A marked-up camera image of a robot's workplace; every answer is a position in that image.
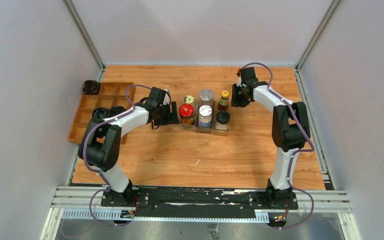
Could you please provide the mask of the red lid sauce jar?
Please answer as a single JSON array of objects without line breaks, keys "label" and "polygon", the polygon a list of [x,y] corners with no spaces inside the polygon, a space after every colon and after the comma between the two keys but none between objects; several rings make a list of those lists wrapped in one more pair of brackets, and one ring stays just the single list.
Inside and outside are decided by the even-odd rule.
[{"label": "red lid sauce jar", "polygon": [[184,103],[179,106],[178,113],[181,119],[181,123],[184,125],[195,124],[195,109],[194,106],[189,103]]}]

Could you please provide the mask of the yellow cap sauce bottle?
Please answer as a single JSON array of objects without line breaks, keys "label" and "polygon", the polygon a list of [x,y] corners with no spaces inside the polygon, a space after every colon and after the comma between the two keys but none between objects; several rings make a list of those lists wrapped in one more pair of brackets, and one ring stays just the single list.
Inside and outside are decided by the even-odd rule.
[{"label": "yellow cap sauce bottle", "polygon": [[218,101],[217,110],[227,111],[229,109],[229,91],[223,90]]}]

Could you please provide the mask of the yellow lid spice bottle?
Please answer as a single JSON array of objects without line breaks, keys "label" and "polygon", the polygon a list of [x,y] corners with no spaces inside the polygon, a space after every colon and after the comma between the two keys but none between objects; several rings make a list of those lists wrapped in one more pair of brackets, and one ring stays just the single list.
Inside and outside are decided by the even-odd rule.
[{"label": "yellow lid spice bottle", "polygon": [[194,102],[195,102],[195,98],[191,95],[186,95],[184,98],[183,98],[183,103],[184,104],[190,104],[190,105],[194,105]]}]

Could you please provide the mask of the black lid spice bottle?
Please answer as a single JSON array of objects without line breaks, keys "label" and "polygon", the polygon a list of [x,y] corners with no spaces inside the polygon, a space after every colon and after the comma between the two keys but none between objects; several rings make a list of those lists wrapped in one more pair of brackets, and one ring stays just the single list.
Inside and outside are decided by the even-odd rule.
[{"label": "black lid spice bottle", "polygon": [[214,128],[216,130],[227,131],[230,126],[230,120],[230,113],[225,110],[220,110],[216,114]]}]

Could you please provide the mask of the silver lid blue bottle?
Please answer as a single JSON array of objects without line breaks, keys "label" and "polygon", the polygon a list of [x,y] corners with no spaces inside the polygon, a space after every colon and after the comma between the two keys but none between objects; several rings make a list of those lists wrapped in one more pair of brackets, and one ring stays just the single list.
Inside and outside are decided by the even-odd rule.
[{"label": "silver lid blue bottle", "polygon": [[200,128],[211,128],[213,109],[209,105],[202,105],[198,109],[198,126]]}]

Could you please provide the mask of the silver lid glass jar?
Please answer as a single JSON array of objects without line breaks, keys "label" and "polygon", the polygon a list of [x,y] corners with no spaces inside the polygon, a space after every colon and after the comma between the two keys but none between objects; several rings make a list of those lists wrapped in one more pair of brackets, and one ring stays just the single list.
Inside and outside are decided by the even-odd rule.
[{"label": "silver lid glass jar", "polygon": [[198,94],[199,98],[199,106],[212,106],[213,100],[214,100],[215,93],[212,89],[209,88],[203,88],[200,90]]}]

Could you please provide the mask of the clear plastic organizer bin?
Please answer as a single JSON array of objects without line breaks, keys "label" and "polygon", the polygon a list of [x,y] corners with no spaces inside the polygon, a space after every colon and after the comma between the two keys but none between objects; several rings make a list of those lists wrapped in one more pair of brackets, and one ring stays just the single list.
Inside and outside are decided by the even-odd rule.
[{"label": "clear plastic organizer bin", "polygon": [[177,114],[177,117],[178,117],[178,120],[179,120],[179,127],[183,130],[186,130],[186,131],[192,131],[192,132],[197,132],[197,133],[203,133],[203,134],[211,134],[211,135],[215,135],[215,136],[228,136],[229,135],[229,132],[231,130],[231,126],[230,126],[230,123],[228,123],[226,126],[223,126],[223,127],[218,127],[216,126],[217,124],[217,121],[216,121],[216,117],[217,117],[217,104],[218,102],[215,101],[214,99],[211,101],[210,103],[210,106],[213,110],[213,113],[211,115],[211,127],[201,127],[200,126],[200,120],[199,120],[199,107],[200,107],[200,98],[199,97],[194,97],[193,98],[193,102],[192,102],[192,105],[194,107],[194,124],[183,124],[182,122],[182,119],[179,115],[179,113]]}]

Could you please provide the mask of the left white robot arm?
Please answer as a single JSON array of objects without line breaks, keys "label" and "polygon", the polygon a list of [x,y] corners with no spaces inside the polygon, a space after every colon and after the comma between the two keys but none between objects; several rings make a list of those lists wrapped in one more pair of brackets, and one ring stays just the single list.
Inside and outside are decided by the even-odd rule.
[{"label": "left white robot arm", "polygon": [[150,88],[149,95],[122,113],[104,119],[93,117],[78,149],[86,168],[100,176],[113,201],[122,207],[136,202],[133,183],[118,165],[121,140],[130,131],[150,124],[152,130],[178,122],[167,89]]}]

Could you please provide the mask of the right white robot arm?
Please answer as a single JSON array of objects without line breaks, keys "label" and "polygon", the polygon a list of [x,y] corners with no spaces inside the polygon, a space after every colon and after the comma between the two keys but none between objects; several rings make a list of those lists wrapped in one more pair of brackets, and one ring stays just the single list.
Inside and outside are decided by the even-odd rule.
[{"label": "right white robot arm", "polygon": [[311,136],[307,106],[282,96],[270,82],[259,81],[254,67],[241,67],[236,75],[238,81],[232,85],[231,106],[244,108],[257,102],[272,113],[275,166],[265,192],[256,196],[255,203],[272,209],[289,207],[294,198],[292,179],[296,161]]}]

